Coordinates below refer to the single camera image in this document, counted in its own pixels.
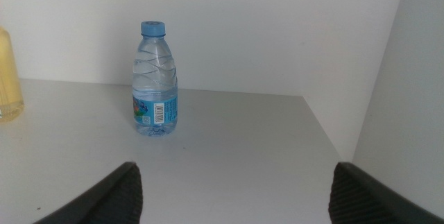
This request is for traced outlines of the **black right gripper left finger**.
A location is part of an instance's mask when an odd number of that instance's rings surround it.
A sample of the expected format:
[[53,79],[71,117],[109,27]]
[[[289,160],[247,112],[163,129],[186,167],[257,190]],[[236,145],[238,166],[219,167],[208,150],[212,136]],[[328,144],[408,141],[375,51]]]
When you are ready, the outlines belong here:
[[142,210],[143,189],[139,167],[134,162],[125,162],[92,188],[38,223],[139,224]]

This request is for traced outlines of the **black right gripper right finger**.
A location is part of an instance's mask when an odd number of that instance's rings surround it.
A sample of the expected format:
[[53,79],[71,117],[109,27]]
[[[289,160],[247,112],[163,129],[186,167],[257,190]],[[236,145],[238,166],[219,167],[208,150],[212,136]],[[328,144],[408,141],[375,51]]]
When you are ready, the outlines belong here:
[[328,212],[333,224],[443,224],[349,162],[334,169]]

